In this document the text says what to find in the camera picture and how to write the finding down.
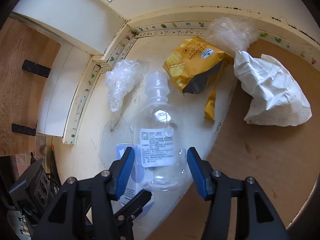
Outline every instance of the white tissue paper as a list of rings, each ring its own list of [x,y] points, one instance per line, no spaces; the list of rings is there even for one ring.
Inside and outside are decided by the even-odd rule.
[[[289,71],[274,57],[253,58],[238,51],[235,76],[253,97],[244,120],[248,124],[297,126],[312,116],[310,104]]]

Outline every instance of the plastic bottle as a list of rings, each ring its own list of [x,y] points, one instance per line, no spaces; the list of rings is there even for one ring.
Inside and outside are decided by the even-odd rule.
[[[166,73],[149,73],[145,88],[148,104],[134,121],[136,182],[150,191],[174,190],[185,183],[181,114],[167,103],[169,92]]]

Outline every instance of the bottle label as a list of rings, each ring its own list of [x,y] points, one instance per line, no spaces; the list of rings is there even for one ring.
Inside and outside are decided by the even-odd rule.
[[[142,167],[169,166],[176,163],[173,137],[161,129],[141,129],[140,149]]]

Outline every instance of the wooden floor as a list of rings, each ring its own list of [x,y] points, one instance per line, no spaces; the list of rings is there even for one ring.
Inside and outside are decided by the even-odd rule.
[[[267,41],[257,41],[249,53],[254,57],[268,54],[280,60],[299,83],[313,116],[297,127],[247,125],[243,118],[252,98],[238,83],[208,161],[230,177],[255,177],[287,226],[307,200],[320,171],[320,72]],[[209,205],[192,185],[148,239],[200,239]],[[228,239],[234,239],[235,215],[236,202],[232,201]]]

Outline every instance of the snack bag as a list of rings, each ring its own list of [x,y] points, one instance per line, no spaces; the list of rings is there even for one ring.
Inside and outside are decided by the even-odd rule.
[[[163,68],[182,93],[199,94],[217,81],[222,69],[233,57],[198,36],[183,40],[164,62]],[[204,108],[204,117],[214,121],[216,86]]]

